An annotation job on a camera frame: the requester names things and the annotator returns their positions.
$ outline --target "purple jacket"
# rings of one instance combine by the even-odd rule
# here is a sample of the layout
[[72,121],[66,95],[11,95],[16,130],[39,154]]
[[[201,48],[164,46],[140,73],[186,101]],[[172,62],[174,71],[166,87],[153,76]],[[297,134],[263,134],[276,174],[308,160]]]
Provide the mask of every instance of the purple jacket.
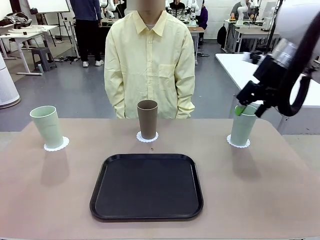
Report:
[[208,10],[206,7],[201,9],[200,16],[196,16],[196,19],[198,20],[199,27],[206,29],[207,28],[207,22],[208,22]]

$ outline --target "neck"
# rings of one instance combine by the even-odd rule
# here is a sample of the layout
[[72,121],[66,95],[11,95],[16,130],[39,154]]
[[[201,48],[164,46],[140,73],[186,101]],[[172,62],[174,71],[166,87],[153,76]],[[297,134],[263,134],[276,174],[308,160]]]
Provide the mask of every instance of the neck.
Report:
[[155,25],[160,18],[162,11],[151,10],[151,11],[138,11],[143,22],[148,25]]

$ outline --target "light green cup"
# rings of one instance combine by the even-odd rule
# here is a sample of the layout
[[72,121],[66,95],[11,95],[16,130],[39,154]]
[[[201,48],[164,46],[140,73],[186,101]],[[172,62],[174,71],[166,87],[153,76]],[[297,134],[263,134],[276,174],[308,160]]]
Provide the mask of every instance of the light green cup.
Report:
[[246,145],[251,130],[257,119],[255,115],[256,111],[257,109],[255,107],[248,105],[240,116],[237,116],[236,114],[234,115],[230,138],[232,144],[237,146]]
[[34,124],[49,149],[55,149],[64,142],[57,109],[54,106],[40,106],[30,112]]

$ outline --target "gray plastic stool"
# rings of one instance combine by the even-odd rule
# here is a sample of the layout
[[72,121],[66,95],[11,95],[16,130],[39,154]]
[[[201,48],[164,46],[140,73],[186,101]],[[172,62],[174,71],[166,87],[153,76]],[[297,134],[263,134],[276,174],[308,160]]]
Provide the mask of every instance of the gray plastic stool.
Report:
[[[56,68],[56,62],[48,47],[36,47],[31,50],[34,68],[38,68],[38,64],[42,65],[43,71],[48,72],[50,68]],[[35,55],[39,55],[40,61],[35,61]]]

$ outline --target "white coaster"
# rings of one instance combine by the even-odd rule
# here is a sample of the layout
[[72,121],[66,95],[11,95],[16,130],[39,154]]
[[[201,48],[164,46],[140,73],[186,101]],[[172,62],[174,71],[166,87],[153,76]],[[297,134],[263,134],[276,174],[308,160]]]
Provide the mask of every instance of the white coaster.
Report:
[[235,144],[231,143],[231,134],[226,137],[226,141],[227,141],[231,146],[234,146],[234,147],[240,148],[240,149],[245,149],[245,148],[249,147],[249,146],[250,146],[250,143],[251,143],[250,140],[248,139],[248,140],[246,141],[246,144],[245,144],[244,146],[235,145]]
[[63,138],[63,143],[60,146],[58,146],[56,148],[48,148],[47,145],[44,145],[43,146],[44,150],[46,150],[48,152],[55,152],[55,151],[59,151],[61,149],[64,149],[66,146],[68,146],[70,141],[69,141],[69,138],[67,138],[66,136],[63,136],[62,138]]
[[158,133],[155,132],[155,137],[152,138],[152,139],[144,139],[142,136],[141,136],[141,131],[139,131],[137,134],[136,134],[136,138],[140,141],[140,142],[143,142],[143,143],[151,143],[155,140],[157,140],[159,137]]

